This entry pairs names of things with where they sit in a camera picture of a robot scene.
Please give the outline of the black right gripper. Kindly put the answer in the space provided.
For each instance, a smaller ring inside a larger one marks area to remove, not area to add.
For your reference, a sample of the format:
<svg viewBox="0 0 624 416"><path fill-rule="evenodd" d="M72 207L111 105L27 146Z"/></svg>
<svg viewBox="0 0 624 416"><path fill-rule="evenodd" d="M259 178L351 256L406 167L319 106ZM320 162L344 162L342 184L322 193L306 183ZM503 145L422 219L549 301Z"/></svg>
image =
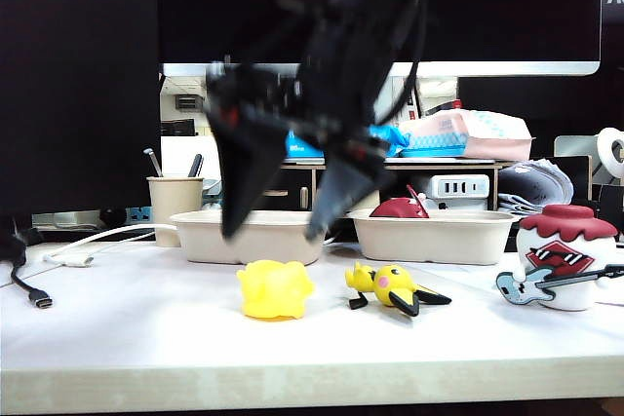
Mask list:
<svg viewBox="0 0 624 416"><path fill-rule="evenodd" d="M221 234L233 239L284 160L323 157L325 173L305 228L313 241L353 206L386 184L390 144L371 133L372 110L306 115L286 111L282 127L248 119L237 108L209 113L222 183Z"/></svg>

